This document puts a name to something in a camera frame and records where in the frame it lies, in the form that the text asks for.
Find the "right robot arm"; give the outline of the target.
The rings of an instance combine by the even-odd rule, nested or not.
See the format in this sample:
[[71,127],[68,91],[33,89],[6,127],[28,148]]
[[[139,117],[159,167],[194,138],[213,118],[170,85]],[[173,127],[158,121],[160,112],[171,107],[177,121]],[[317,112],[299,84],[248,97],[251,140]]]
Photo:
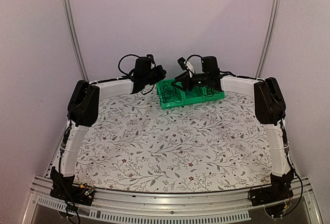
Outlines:
[[277,80],[274,77],[261,79],[221,71],[214,56],[201,57],[201,73],[194,71],[188,59],[179,58],[177,62],[184,72],[175,77],[172,86],[182,91],[210,87],[216,91],[237,92],[254,98],[254,113],[266,131],[272,169],[270,186],[250,189],[248,198],[252,204],[261,205],[293,197],[291,182],[296,172],[289,159],[286,103]]

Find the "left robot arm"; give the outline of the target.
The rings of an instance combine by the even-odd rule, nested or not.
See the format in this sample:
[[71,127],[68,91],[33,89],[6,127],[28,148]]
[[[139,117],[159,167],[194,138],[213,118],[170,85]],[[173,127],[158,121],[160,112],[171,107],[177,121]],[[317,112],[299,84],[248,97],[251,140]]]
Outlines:
[[119,78],[94,82],[80,80],[75,86],[68,104],[68,122],[59,149],[59,162],[50,174],[54,190],[65,200],[73,200],[77,195],[73,186],[75,162],[87,131],[98,119],[100,101],[137,94],[147,85],[155,85],[166,77],[166,70],[155,63],[153,55],[136,55],[135,59],[135,67]]

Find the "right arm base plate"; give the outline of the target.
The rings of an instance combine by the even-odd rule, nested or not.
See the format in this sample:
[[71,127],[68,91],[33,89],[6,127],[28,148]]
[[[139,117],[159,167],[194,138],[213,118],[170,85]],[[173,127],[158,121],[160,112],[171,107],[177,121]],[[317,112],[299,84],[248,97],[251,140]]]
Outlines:
[[284,185],[272,184],[269,186],[253,186],[247,194],[252,206],[273,203],[293,197],[290,183]]

